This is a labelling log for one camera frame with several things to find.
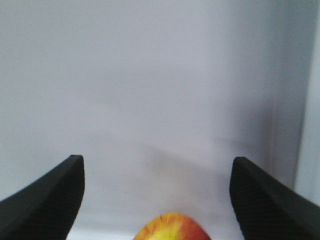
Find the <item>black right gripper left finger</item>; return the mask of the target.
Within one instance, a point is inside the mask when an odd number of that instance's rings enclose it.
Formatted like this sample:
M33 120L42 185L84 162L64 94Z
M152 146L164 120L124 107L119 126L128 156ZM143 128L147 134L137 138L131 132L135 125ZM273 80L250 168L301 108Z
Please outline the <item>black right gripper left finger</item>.
M65 240L84 196L84 158L70 155L0 202L2 240Z

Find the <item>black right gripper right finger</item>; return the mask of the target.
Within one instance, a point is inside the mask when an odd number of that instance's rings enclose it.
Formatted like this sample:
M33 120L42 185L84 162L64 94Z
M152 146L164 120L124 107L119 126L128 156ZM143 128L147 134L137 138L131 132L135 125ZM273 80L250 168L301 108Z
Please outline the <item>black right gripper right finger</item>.
M245 157L233 160L229 194L246 240L318 240L320 208Z

